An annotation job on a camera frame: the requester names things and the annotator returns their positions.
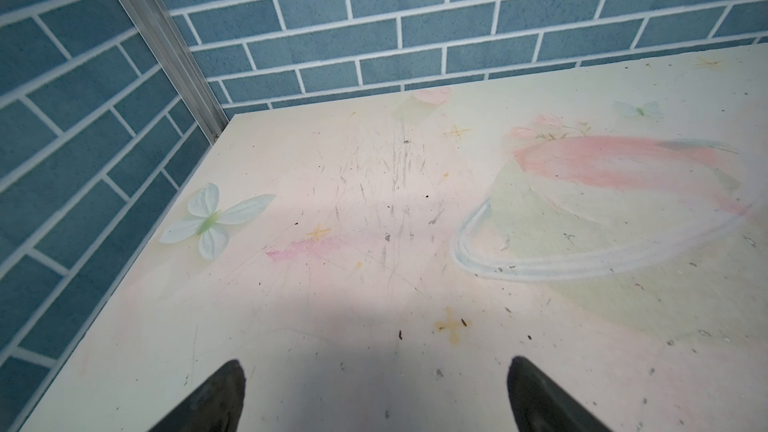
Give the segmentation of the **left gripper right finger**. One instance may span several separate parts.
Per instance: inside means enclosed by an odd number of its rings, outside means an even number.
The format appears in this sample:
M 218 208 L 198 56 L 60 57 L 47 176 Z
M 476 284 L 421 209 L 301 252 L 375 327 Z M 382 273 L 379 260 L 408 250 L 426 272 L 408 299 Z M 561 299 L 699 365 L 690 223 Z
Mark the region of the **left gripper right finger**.
M 506 384 L 519 431 L 610 431 L 595 415 L 523 356 L 512 359 Z

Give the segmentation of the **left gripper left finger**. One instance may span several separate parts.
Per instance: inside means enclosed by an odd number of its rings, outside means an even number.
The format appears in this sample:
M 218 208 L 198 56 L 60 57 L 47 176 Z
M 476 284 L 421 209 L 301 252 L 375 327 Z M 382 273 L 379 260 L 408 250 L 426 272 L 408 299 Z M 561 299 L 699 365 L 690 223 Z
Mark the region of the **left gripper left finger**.
M 242 415 L 246 377 L 229 360 L 157 422 L 150 432 L 235 432 Z

